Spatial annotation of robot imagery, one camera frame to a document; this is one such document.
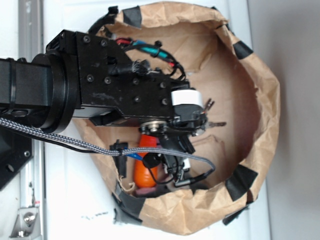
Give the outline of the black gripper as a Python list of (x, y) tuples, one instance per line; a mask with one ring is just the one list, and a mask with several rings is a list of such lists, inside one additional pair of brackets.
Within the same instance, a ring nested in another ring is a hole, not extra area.
[(95, 126), (136, 127), (162, 148), (193, 154), (189, 137), (203, 132), (204, 106), (172, 105), (172, 91), (196, 90), (184, 68), (159, 44), (63, 30), (47, 46), (76, 84), (73, 118)]

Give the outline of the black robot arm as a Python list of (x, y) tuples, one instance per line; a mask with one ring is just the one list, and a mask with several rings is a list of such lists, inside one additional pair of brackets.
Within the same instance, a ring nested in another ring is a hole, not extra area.
[[(181, 75), (131, 59), (132, 50), (161, 59)], [(201, 94), (160, 42), (68, 30), (31, 62), (0, 61), (0, 115), (46, 133), (62, 132), (73, 118), (95, 126), (136, 127), (146, 135), (173, 139), (189, 153), (189, 136), (204, 131), (208, 121)]]

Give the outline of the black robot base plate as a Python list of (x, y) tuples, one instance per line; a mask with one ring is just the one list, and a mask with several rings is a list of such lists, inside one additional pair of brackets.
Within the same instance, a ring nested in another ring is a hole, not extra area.
[(33, 157), (31, 138), (0, 128), (0, 190), (2, 191)]

